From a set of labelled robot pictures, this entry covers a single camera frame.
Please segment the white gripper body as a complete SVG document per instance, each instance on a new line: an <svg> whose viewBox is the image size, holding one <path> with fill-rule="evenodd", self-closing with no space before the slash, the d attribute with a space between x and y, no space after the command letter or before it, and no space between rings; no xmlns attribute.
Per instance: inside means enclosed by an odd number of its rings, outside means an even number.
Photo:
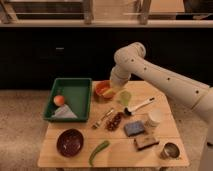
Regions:
<svg viewBox="0 0 213 171"><path fill-rule="evenodd" d="M113 89L121 89L130 80L131 73L120 66L114 66L110 73L110 86Z"/></svg>

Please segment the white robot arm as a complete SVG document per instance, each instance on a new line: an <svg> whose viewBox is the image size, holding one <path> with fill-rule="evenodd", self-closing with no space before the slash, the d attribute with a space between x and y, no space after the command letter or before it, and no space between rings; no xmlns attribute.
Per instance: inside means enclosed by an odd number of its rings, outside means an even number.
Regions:
<svg viewBox="0 0 213 171"><path fill-rule="evenodd" d="M206 145L213 146L213 87L152 64L144 59L145 55L146 49L139 42L118 49L114 54L110 85L121 89L131 75L147 81L205 121L208 124Z"/></svg>

